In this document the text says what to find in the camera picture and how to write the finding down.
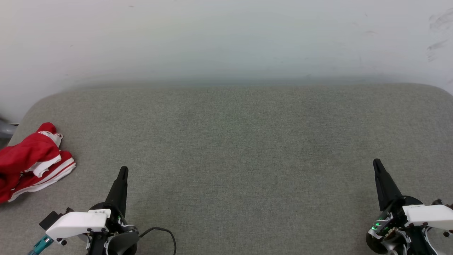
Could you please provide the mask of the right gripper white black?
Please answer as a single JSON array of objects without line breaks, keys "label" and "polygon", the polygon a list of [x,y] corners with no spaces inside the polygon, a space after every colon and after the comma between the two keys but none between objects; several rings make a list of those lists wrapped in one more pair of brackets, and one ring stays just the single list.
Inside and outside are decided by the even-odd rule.
[{"label": "right gripper white black", "polygon": [[373,160],[378,195],[378,218],[366,234],[368,247],[381,255],[444,255],[429,239],[429,231],[440,229],[452,235],[452,207],[440,199],[432,205],[402,196],[380,159]]}]

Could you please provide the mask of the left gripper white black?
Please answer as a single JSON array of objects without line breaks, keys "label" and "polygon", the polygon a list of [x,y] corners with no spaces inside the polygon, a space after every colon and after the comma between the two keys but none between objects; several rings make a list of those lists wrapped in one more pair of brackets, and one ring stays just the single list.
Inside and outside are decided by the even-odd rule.
[{"label": "left gripper white black", "polygon": [[87,212],[67,208],[63,214],[52,211],[45,218],[46,235],[63,245],[69,237],[78,236],[86,242],[89,255],[134,255],[139,232],[126,222],[128,189],[127,166],[122,166],[105,202]]}]

